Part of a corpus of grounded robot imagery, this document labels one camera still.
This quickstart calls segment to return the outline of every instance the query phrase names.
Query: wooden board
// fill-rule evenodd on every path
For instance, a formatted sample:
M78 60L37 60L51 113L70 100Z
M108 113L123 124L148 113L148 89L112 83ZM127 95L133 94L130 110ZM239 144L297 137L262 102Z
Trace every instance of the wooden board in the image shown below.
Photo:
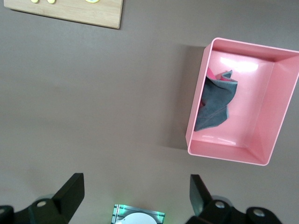
M87 23L119 29L123 0L100 0L89 3L86 0L47 0L33 3L31 0L4 0L4 6L13 10L48 16L63 20Z

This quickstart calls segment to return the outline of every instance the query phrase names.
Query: metal bolt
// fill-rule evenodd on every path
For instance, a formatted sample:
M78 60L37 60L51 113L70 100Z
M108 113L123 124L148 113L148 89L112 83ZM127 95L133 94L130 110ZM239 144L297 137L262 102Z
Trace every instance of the metal bolt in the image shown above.
M265 217L265 213L260 210L260 209L254 209L253 210L253 213L256 215L256 216L259 216L259 217Z
M224 205L223 202L216 202L215 205L216 205L216 207L219 208L219 209L223 209L223 208L225 208L225 205Z
M37 207L43 207L45 204L46 204L45 201L41 201L41 202L37 203L36 206L37 206Z

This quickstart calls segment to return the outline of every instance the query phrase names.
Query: gray table surface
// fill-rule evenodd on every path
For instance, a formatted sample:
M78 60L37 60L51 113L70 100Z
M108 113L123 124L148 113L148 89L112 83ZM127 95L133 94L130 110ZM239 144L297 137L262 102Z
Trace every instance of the gray table surface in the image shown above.
M297 0L125 0L114 30L2 4L0 204L20 210L83 172L71 224L109 224L115 203L183 224L200 174L240 211L298 223L299 87L266 167L190 156L185 142L203 48L223 37L299 50L298 11Z

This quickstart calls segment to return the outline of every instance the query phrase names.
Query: rectangular pink box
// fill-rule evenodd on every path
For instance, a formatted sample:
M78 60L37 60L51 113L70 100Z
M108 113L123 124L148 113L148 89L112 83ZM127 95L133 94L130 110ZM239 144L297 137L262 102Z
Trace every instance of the rectangular pink box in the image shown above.
M195 132L207 68L233 71L237 92L229 118ZM299 76L299 52L215 38L203 53L186 132L188 153L265 166L269 163Z

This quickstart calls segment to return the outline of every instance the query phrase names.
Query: blue cloth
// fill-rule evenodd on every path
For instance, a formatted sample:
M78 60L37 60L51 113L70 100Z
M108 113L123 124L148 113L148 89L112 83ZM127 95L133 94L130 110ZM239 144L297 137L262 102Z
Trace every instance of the blue cloth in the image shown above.
M206 77L201 96L202 106L195 123L195 131L216 127L228 119L229 102L234 98L238 82L231 79L232 70L222 74L221 80Z

